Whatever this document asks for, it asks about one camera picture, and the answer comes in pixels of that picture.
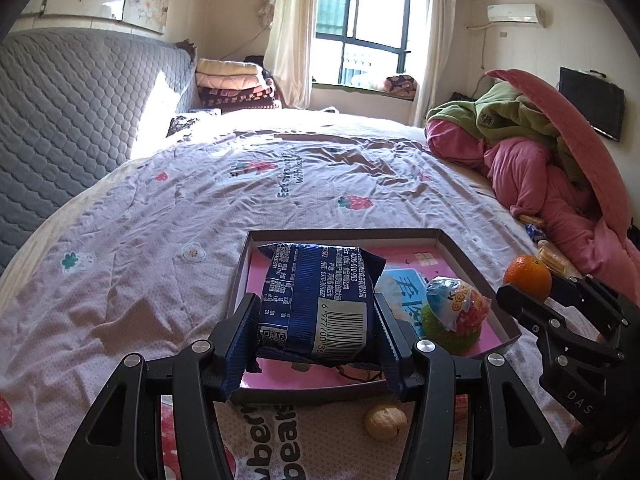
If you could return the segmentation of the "orange snack packet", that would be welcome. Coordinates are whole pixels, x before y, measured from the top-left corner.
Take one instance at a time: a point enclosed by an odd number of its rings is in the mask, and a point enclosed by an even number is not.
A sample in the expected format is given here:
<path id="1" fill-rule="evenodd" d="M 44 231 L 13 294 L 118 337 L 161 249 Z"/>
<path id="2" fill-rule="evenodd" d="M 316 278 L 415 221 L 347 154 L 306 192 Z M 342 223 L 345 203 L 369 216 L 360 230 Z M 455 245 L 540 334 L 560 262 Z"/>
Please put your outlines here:
<path id="1" fill-rule="evenodd" d="M 536 226 L 537 229 L 543 230 L 546 226 L 546 222 L 544 219 L 530 216 L 529 214 L 520 214 L 518 216 L 518 221 L 525 224 L 526 226 L 530 224 L 531 226 Z"/>

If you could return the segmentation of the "pink pillow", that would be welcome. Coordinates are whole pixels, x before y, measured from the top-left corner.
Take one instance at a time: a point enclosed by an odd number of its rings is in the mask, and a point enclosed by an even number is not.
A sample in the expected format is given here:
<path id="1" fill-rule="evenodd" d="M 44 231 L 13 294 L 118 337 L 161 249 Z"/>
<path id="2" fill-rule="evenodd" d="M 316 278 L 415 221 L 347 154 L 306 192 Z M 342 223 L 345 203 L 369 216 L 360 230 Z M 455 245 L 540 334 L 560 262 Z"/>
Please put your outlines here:
<path id="1" fill-rule="evenodd" d="M 551 84 L 525 70 L 488 70 L 485 75 L 524 93 L 558 129 L 596 194 L 604 222 L 622 242 L 626 240 L 631 210 L 623 178 L 582 113 Z"/>

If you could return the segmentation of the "green blanket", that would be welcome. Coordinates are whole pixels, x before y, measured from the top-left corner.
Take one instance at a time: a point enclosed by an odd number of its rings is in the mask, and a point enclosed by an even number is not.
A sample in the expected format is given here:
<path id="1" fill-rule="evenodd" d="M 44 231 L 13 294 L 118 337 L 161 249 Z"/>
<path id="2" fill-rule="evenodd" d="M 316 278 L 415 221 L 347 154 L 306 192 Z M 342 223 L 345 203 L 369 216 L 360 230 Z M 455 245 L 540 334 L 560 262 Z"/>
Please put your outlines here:
<path id="1" fill-rule="evenodd" d="M 523 92 L 506 81 L 496 82 L 476 101 L 449 101 L 431 108 L 426 122 L 433 120 L 452 122 L 488 146 L 517 136 L 540 143 L 573 183 L 587 183 L 559 130 Z"/>

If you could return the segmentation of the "orange mandarin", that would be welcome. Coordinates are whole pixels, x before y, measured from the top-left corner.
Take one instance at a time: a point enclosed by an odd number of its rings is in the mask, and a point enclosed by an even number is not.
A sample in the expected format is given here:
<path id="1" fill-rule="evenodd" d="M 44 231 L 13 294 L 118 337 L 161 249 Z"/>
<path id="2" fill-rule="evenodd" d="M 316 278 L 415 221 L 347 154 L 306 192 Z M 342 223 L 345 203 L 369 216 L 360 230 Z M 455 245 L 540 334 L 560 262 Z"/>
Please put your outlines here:
<path id="1" fill-rule="evenodd" d="M 544 302 L 552 289 L 552 276 L 549 269 L 531 255 L 517 256 L 503 274 L 503 284 L 513 285 L 521 292 Z"/>

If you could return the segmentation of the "red surprise egg toy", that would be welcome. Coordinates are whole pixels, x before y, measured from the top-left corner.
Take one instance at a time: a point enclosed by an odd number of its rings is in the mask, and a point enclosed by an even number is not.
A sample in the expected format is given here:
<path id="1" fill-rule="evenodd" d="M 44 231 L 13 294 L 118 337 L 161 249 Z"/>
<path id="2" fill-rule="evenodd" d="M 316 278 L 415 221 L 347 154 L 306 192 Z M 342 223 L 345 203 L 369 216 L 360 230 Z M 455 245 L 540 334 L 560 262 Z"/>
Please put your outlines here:
<path id="1" fill-rule="evenodd" d="M 461 278 L 433 278 L 425 295 L 431 314 L 447 332 L 457 335 L 478 332 L 491 307 L 488 297 Z"/>

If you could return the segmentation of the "brown walnut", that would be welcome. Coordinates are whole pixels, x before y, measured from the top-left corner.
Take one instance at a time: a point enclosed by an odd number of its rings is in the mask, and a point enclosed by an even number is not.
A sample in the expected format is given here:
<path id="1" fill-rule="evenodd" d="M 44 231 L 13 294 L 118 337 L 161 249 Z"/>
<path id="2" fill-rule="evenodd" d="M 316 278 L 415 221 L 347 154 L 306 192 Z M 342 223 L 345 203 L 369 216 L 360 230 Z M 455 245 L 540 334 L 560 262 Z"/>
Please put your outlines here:
<path id="1" fill-rule="evenodd" d="M 378 404 L 364 416 L 367 434 L 377 441 L 394 440 L 408 425 L 407 415 L 392 404 Z"/>

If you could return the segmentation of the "pink duvet pile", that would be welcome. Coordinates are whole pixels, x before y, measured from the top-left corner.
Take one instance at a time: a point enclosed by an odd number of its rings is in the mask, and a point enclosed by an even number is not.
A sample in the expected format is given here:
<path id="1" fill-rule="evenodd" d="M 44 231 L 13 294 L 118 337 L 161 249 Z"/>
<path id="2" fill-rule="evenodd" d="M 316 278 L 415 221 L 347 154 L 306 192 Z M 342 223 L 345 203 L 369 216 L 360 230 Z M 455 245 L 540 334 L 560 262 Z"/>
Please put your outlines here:
<path id="1" fill-rule="evenodd" d="M 631 300 L 639 300 L 639 251 L 620 240 L 602 218 L 587 214 L 593 194 L 570 183 L 552 165 L 542 144 L 509 138 L 492 148 L 445 119 L 426 126 L 427 146 L 437 157 L 487 178 L 496 199 L 513 217 L 544 222 L 548 239 L 582 274 L 590 274 Z"/>

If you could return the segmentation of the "blue surprise egg toy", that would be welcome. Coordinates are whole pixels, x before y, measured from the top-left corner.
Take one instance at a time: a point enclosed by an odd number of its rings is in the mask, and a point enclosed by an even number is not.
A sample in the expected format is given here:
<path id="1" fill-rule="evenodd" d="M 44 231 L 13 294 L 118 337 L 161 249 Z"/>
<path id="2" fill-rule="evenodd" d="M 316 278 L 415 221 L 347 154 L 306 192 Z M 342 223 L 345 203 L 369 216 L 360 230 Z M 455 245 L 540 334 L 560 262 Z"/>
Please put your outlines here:
<path id="1" fill-rule="evenodd" d="M 454 421 L 463 422 L 468 418 L 468 396 L 466 394 L 457 394 L 454 399 Z"/>

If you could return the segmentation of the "pink and blue book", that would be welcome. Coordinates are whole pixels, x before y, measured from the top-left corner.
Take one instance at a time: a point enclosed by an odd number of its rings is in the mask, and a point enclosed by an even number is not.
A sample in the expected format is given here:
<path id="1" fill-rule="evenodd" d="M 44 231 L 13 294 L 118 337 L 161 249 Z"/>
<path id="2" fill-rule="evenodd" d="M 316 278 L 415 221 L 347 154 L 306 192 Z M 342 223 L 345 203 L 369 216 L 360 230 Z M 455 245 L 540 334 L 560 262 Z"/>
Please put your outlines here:
<path id="1" fill-rule="evenodd" d="M 436 276 L 462 278 L 478 286 L 475 278 L 468 278 L 454 259 L 439 242 L 418 240 L 410 246 L 402 247 L 394 242 L 383 247 L 372 247 L 370 252 L 386 259 L 385 271 L 392 269 L 413 269 L 425 281 Z M 363 384 L 378 379 L 373 372 L 346 366 L 341 372 L 335 368 L 318 365 L 303 366 L 297 363 L 260 359 L 259 373 L 245 373 L 241 382 L 243 392 L 262 390 L 303 390 L 331 388 Z"/>

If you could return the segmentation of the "cream curtain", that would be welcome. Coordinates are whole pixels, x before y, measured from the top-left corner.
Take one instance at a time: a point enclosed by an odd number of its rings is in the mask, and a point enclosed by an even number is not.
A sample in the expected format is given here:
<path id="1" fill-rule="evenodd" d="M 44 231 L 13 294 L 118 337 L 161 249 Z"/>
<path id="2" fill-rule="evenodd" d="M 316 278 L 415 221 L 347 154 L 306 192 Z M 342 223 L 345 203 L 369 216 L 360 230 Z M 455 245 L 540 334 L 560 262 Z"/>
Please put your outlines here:
<path id="1" fill-rule="evenodd" d="M 416 127 L 425 124 L 427 112 L 435 104 L 454 36 L 456 5 L 457 0 L 426 0 L 426 38 L 419 50 L 421 77 L 411 111 L 411 123 Z"/>
<path id="2" fill-rule="evenodd" d="M 265 66 L 288 107 L 310 104 L 317 13 L 318 0 L 262 0 L 258 10 L 260 24 L 269 32 Z"/>

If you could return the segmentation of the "window with dark frame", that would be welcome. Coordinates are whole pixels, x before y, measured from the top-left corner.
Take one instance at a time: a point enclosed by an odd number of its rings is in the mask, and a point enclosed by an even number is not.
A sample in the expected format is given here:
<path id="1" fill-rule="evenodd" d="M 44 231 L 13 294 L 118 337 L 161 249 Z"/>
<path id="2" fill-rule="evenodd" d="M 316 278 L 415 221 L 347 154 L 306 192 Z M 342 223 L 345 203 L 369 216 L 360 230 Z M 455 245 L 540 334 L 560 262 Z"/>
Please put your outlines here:
<path id="1" fill-rule="evenodd" d="M 402 73 L 412 0 L 318 0 L 311 77 L 316 84 L 378 90 Z"/>

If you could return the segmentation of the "pink strawberry bed sheet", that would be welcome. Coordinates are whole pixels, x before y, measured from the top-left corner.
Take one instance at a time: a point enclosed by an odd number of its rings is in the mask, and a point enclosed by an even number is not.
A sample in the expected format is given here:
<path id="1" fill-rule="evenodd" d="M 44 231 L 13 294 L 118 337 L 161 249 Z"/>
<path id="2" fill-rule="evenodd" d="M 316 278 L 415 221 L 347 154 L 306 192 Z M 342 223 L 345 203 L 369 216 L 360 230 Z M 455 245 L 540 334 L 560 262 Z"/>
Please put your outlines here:
<path id="1" fill-rule="evenodd" d="M 60 234 L 32 236 L 1 289 L 1 428 L 36 479 L 121 358 L 170 356 L 227 315 L 249 232 L 440 229 L 492 286 L 534 249 L 422 130 L 346 114 L 207 118 L 89 196 L 53 216 Z"/>

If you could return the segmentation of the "right cream curtain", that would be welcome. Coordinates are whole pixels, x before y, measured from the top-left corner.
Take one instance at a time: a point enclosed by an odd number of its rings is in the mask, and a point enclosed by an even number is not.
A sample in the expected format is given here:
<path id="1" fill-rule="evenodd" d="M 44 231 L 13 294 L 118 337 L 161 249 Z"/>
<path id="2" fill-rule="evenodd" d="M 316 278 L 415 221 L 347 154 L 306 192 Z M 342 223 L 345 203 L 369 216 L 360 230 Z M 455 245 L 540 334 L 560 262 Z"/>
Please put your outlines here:
<path id="1" fill-rule="evenodd" d="M 411 123 L 416 127 L 425 124 L 427 112 L 435 104 L 454 36 L 456 5 L 457 0 L 426 0 L 426 38 L 419 50 L 421 77 L 411 111 Z"/>

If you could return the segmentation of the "white air conditioner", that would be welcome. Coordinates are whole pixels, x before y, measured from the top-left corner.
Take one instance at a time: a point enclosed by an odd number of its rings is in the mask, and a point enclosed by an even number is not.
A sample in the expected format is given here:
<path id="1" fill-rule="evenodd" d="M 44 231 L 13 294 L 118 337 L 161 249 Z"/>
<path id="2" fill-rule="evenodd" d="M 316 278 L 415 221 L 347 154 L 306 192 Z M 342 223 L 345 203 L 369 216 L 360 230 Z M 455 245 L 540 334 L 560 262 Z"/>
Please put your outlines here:
<path id="1" fill-rule="evenodd" d="M 527 24 L 544 27 L 544 10 L 536 3 L 495 3 L 487 7 L 491 24 Z"/>

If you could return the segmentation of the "grey quilted headboard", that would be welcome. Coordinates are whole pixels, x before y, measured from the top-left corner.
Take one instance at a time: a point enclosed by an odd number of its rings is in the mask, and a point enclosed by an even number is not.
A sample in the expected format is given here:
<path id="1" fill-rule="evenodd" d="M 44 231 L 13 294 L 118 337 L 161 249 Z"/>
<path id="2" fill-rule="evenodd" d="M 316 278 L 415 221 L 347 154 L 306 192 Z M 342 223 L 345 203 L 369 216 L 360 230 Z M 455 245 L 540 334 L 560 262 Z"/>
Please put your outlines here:
<path id="1" fill-rule="evenodd" d="M 1 264 L 44 220 L 194 107 L 196 47 L 91 28 L 1 44 Z"/>

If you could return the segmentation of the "folded cloth on windowsill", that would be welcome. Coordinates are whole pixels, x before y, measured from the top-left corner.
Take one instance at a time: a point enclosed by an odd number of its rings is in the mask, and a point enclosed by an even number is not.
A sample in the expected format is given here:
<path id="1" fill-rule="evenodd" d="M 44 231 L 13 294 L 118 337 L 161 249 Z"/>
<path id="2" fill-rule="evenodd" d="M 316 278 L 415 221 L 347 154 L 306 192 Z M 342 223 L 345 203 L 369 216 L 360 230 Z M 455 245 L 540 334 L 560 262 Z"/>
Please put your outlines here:
<path id="1" fill-rule="evenodd" d="M 418 91 L 416 80 L 406 74 L 389 76 L 384 80 L 384 91 L 391 96 L 413 100 Z"/>

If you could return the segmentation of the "stack of folded blankets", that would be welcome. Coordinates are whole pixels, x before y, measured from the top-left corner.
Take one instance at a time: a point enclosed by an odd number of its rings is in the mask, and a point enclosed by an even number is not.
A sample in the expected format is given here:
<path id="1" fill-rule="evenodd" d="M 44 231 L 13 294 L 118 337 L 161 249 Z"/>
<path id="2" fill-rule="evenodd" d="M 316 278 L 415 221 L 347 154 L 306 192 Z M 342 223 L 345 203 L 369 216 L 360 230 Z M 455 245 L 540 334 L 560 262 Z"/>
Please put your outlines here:
<path id="1" fill-rule="evenodd" d="M 200 58 L 195 81 L 202 107 L 222 114 L 283 106 L 277 84 L 260 64 Z"/>

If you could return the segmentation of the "dark cardboard box tray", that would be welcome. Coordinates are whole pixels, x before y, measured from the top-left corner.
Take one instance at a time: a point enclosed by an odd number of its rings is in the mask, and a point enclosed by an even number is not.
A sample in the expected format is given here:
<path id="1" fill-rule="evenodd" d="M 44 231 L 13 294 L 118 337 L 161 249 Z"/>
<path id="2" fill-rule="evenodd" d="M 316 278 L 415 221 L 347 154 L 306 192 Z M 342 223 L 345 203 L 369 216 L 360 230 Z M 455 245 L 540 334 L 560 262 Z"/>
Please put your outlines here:
<path id="1" fill-rule="evenodd" d="M 338 229 L 338 230 L 293 230 L 293 231 L 253 231 L 247 234 L 238 265 L 230 288 L 229 309 L 234 310 L 247 292 L 259 295 L 267 272 L 268 260 L 258 252 L 258 248 L 277 242 L 311 243 L 323 245 L 359 246 L 370 252 L 372 247 L 387 246 L 394 242 L 402 247 L 428 240 L 439 242 L 454 259 L 468 278 L 480 282 L 475 286 L 483 295 L 491 298 L 491 312 L 483 324 L 480 341 L 468 352 L 471 358 L 482 358 L 491 351 L 509 349 L 521 331 L 518 324 L 498 307 L 496 294 L 485 280 L 480 270 L 468 255 L 440 229 Z M 318 405 L 346 402 L 382 396 L 387 392 L 385 382 L 364 382 L 363 384 L 331 388 L 303 390 L 262 390 L 243 392 L 241 388 L 232 393 L 236 404 L 281 404 Z"/>

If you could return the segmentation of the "yellow snack packet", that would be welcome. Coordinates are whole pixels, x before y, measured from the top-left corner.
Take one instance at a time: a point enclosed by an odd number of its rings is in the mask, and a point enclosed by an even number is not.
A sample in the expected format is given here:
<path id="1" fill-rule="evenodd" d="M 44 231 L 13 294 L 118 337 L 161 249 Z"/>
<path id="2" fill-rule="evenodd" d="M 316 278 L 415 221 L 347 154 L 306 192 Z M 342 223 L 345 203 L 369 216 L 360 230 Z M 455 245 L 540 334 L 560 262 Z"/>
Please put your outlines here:
<path id="1" fill-rule="evenodd" d="M 548 240 L 540 240 L 537 243 L 537 246 L 538 259 L 545 266 L 548 266 L 548 268 L 554 273 L 564 276 L 564 278 L 567 278 L 570 275 L 572 264 L 558 248 L 548 242 Z"/>

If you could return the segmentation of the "black wall television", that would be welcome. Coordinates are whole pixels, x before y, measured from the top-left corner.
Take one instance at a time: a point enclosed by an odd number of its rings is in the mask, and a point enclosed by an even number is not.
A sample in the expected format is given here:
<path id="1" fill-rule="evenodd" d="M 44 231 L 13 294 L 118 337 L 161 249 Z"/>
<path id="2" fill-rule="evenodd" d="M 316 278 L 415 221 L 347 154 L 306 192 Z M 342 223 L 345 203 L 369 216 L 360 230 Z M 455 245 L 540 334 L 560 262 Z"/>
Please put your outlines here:
<path id="1" fill-rule="evenodd" d="M 620 142 L 626 110 L 623 89 L 595 70 L 561 67 L 558 90 L 600 136 Z"/>

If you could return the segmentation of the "left cream curtain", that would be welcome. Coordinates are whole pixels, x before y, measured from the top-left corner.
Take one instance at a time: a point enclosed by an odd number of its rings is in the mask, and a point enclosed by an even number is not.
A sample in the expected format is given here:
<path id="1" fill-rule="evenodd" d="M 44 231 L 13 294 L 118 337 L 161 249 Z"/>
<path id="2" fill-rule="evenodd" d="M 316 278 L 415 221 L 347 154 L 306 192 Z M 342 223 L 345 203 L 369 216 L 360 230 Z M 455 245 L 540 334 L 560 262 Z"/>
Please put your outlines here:
<path id="1" fill-rule="evenodd" d="M 269 32 L 265 66 L 288 107 L 310 104 L 317 13 L 318 0 L 262 0 L 258 10 L 260 24 Z"/>

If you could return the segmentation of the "blue candy wrapper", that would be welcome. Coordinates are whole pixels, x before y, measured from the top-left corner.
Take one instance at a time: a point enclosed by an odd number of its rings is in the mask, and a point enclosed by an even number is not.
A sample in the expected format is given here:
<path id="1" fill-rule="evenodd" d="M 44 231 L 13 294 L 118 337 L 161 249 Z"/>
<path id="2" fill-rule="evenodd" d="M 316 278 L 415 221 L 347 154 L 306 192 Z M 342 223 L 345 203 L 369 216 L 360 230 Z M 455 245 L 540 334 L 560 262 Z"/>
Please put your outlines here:
<path id="1" fill-rule="evenodd" d="M 547 238 L 546 234 L 544 234 L 544 231 L 539 226 L 535 226 L 531 223 L 526 223 L 525 231 L 535 244 L 538 244 L 541 240 L 545 240 Z"/>

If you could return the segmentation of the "blue snack packet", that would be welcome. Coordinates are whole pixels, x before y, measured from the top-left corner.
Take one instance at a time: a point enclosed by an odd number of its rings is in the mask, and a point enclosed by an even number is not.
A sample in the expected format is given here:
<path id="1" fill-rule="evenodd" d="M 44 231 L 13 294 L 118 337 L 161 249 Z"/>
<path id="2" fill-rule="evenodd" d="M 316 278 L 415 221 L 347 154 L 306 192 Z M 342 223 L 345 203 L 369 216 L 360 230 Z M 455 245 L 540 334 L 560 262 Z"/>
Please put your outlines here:
<path id="1" fill-rule="evenodd" d="M 258 356 L 371 366 L 374 289 L 386 260 L 360 247 L 273 243 L 258 318 Z"/>

